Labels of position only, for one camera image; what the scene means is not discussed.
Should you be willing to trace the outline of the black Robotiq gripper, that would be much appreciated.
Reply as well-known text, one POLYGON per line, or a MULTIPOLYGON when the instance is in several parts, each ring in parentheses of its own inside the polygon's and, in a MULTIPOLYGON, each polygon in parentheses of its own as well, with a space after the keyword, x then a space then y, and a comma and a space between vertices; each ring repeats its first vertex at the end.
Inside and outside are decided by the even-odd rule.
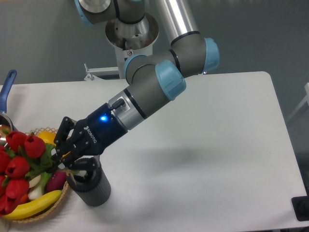
POLYGON ((65 167, 75 171, 94 171, 99 167, 95 157, 105 148, 127 133, 127 129, 112 114, 112 107, 105 103, 85 119, 75 121, 64 117, 54 138, 53 159, 60 160, 68 152, 75 161, 63 162, 65 167))

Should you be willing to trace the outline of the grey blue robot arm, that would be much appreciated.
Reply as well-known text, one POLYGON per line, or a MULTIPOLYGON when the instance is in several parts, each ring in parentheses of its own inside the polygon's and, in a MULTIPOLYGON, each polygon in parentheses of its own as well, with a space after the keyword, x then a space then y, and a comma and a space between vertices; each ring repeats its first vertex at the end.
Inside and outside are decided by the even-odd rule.
POLYGON ((118 55, 120 77, 128 86, 85 119, 63 118, 52 160, 73 170, 97 167, 95 156, 129 130, 173 101, 186 88, 185 79, 215 69, 219 49, 203 38, 186 0, 158 0, 156 6, 170 49, 144 53, 158 38, 157 21, 142 0, 78 0, 81 18, 93 25, 107 22, 105 33, 118 55))

